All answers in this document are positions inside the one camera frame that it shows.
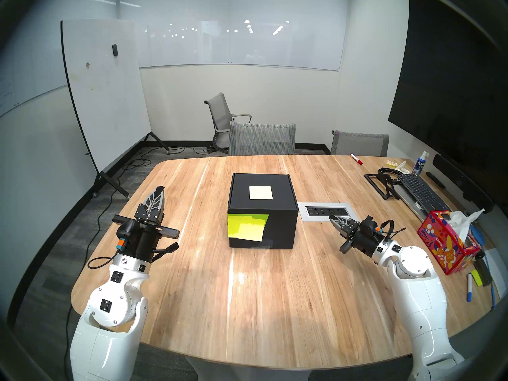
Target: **sticky note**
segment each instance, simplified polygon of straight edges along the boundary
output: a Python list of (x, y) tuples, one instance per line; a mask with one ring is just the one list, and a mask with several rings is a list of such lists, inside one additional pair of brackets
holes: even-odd
[(266, 186), (251, 186), (249, 187), (250, 199), (273, 199), (272, 187)]
[(478, 270), (473, 270), (473, 271), (471, 272), (471, 275), (473, 276), (474, 281), (476, 282), (476, 285), (477, 285), (478, 287), (483, 285), (483, 283), (482, 283), (482, 279), (480, 278), (480, 275), (478, 274)]
[(263, 241), (268, 214), (228, 214), (228, 237)]

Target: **floor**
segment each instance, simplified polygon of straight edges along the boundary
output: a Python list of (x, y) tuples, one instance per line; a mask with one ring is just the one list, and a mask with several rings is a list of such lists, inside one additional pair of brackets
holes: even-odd
[[(203, 151), (203, 148), (196, 147), (195, 149), (197, 152)], [(149, 153), (145, 158), (150, 159), (151, 164), (126, 170), (122, 174), (121, 185), (130, 193), (138, 188), (159, 162), (168, 159), (201, 157), (192, 149), (185, 149), (182, 153), (169, 156), (163, 149), (142, 149), (143, 153), (147, 151)], [(323, 154), (322, 151), (315, 150), (296, 150), (296, 153)], [(224, 154), (215, 152), (207, 156), (224, 156)], [(113, 188), (105, 185), (99, 192), (99, 196), (86, 205), (65, 231), (37, 272), (16, 319), (15, 335), (35, 362), (54, 381), (66, 380), (64, 373), (65, 322), (71, 304), (70, 294), (85, 261), (87, 244), (98, 230), (97, 217), (108, 206), (112, 193)], [(118, 192), (113, 195), (111, 206), (100, 218), (100, 231), (91, 243), (87, 258), (110, 226), (113, 215), (119, 213), (125, 203), (124, 196)], [(68, 328), (70, 339), (74, 335), (78, 319), (79, 315), (71, 310)], [(69, 370), (68, 355), (66, 361)], [(411, 367), (412, 359), (404, 357), (369, 366), (313, 371), (309, 380), (407, 380)], [(72, 379), (70, 371), (68, 374), (68, 379)], [(183, 356), (145, 344), (140, 345), (131, 381), (194, 381), (197, 379), (196, 372)]]

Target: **black box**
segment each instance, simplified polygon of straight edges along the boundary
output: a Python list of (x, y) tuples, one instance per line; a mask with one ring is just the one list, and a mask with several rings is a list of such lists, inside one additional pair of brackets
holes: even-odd
[[(250, 199), (250, 187), (270, 187), (273, 199)], [(233, 173), (228, 214), (268, 214), (262, 241), (229, 238), (229, 247), (293, 248), (298, 203), (289, 175)]]

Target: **tissue box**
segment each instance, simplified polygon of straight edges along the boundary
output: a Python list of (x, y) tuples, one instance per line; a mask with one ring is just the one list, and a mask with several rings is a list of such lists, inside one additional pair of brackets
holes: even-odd
[(474, 237), (468, 234), (471, 246), (464, 247), (462, 240), (443, 218), (444, 214), (450, 215), (450, 212), (431, 211), (418, 229), (418, 234), (441, 265), (444, 273), (450, 274), (464, 269), (467, 263), (480, 251), (480, 246)]

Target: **whiteboard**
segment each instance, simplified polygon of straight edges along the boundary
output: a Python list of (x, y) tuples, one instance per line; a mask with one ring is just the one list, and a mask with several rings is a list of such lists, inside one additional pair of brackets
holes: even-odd
[(115, 0), (37, 0), (0, 51), (0, 116), (67, 84), (60, 21), (116, 18)]
[(340, 66), (348, 0), (121, 1), (132, 4), (118, 12), (136, 23), (140, 67)]
[(134, 23), (64, 20), (62, 51), (76, 116), (99, 172), (151, 132)]

